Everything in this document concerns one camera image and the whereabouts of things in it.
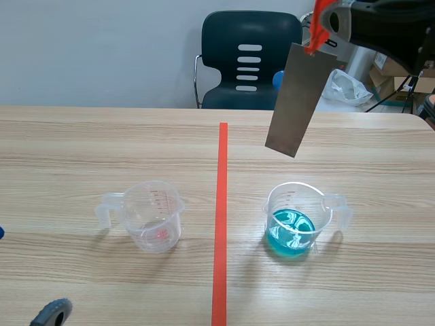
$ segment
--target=gray handle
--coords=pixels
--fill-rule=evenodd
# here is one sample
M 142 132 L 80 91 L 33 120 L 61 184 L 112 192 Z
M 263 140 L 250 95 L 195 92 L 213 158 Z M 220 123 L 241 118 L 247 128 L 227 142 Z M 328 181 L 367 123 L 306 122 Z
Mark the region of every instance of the gray handle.
M 73 304 L 68 299 L 54 300 L 43 307 L 30 326 L 62 326 L 72 310 Z

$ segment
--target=red tape line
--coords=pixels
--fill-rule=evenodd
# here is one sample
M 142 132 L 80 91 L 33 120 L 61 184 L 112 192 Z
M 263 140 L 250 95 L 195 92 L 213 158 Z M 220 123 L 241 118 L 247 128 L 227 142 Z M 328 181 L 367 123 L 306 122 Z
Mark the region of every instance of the red tape line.
M 228 189 L 228 124 L 219 125 L 217 156 L 215 255 L 211 326 L 226 326 L 226 206 Z

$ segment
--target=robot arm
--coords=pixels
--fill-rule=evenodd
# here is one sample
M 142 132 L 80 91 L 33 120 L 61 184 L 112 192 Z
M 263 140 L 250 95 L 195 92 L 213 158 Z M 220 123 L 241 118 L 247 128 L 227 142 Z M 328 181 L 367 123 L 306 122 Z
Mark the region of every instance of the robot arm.
M 393 58 L 410 75 L 434 64 L 433 0 L 337 1 L 317 19 L 333 35 Z

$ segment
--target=plastic bag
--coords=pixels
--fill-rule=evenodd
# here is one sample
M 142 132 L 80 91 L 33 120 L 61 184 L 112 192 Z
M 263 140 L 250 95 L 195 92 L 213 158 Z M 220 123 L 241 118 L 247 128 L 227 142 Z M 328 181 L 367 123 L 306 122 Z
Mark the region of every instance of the plastic bag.
M 321 95 L 353 106 L 364 104 L 373 96 L 372 93 L 367 92 L 362 82 L 338 69 L 333 70 L 329 75 Z

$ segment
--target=plastic measuring cup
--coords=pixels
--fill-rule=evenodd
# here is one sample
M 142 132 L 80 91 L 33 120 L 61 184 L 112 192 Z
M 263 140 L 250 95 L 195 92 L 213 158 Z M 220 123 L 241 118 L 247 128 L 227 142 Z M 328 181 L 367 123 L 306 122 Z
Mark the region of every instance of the plastic measuring cup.
M 264 207 L 267 213 L 266 239 L 283 255 L 300 255 L 315 245 L 320 232 L 333 217 L 345 230 L 353 216 L 346 197 L 325 195 L 301 182 L 287 182 L 275 187 Z
M 111 226 L 110 211 L 135 244 L 144 251 L 162 253 L 173 247 L 181 235 L 179 214 L 184 210 L 178 191 L 163 181 L 147 181 L 124 193 L 109 193 L 95 208 L 100 225 Z

